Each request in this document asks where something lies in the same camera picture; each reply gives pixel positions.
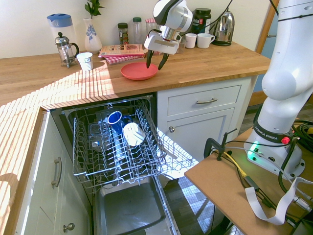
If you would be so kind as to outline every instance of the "paper cup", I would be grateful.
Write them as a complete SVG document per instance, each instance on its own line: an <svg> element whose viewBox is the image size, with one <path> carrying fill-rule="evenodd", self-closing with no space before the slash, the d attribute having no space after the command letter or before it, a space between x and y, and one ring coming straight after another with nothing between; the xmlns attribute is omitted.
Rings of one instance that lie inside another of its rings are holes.
<svg viewBox="0 0 313 235"><path fill-rule="evenodd" d="M215 40L215 36L208 33L199 33L197 35L197 46L199 48L208 48L210 43Z"/></svg>
<svg viewBox="0 0 313 235"><path fill-rule="evenodd" d="M93 69L92 53L90 52L79 53L76 56L76 58L79 61L79 64L82 67L83 71L90 71Z"/></svg>
<svg viewBox="0 0 313 235"><path fill-rule="evenodd" d="M194 33L187 33L186 37L186 48L194 48L196 44L197 35Z"/></svg>

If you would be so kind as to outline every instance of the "book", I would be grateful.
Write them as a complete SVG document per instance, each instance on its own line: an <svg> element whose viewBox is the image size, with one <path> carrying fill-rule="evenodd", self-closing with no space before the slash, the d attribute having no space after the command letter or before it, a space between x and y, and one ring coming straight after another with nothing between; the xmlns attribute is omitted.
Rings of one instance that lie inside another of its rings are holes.
<svg viewBox="0 0 313 235"><path fill-rule="evenodd" d="M143 55L144 51L141 44L126 44L102 47L99 57L120 57Z"/></svg>
<svg viewBox="0 0 313 235"><path fill-rule="evenodd" d="M133 56L116 56L116 57L106 57L105 59L107 60L109 65L114 65L114 64L119 64L125 61L129 60L136 60L143 58L143 55L133 55Z"/></svg>

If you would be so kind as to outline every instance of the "white wall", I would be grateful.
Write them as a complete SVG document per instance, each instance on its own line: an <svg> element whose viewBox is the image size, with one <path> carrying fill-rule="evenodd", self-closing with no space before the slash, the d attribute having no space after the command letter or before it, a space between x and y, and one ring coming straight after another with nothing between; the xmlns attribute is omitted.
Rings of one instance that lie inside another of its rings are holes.
<svg viewBox="0 0 313 235"><path fill-rule="evenodd" d="M72 16L78 46L84 50L85 24L89 16L84 8L87 0L0 0L0 58L57 53L46 17L54 13ZM103 45L118 44L117 23L132 18L152 17L157 0L100 0L102 16L94 17L94 27ZM229 0L187 0L190 10L212 9L215 20ZM235 17L233 41L255 50L267 15L268 0L234 0L229 10Z"/></svg>

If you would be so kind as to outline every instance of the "white cup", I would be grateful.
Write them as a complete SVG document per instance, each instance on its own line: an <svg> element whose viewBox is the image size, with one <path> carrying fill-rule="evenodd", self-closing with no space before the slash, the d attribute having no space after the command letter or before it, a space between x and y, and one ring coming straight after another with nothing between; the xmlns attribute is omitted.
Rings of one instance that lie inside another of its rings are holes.
<svg viewBox="0 0 313 235"><path fill-rule="evenodd" d="M79 64L82 67L83 71L90 71L93 69L92 53L90 52L79 53L76 56L76 58L79 61Z"/></svg>
<svg viewBox="0 0 313 235"><path fill-rule="evenodd" d="M144 131L134 122L125 125L123 132L124 137L130 146L140 145L145 139Z"/></svg>
<svg viewBox="0 0 313 235"><path fill-rule="evenodd" d="M194 48L196 44L197 35L194 33L187 33L186 37L186 48Z"/></svg>
<svg viewBox="0 0 313 235"><path fill-rule="evenodd" d="M215 36L208 33L199 33L197 35L197 46L199 48L208 48L210 43L215 40Z"/></svg>

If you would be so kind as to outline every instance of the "white vase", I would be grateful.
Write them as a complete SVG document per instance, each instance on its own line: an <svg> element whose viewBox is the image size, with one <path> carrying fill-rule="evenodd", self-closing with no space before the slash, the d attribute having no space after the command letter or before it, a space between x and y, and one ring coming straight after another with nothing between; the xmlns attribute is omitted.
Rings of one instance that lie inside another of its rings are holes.
<svg viewBox="0 0 313 235"><path fill-rule="evenodd" d="M86 51L91 52L92 54L97 54L102 48L101 41L98 37L98 34L94 30L92 19L84 19L86 25L86 37L85 37L85 48Z"/></svg>

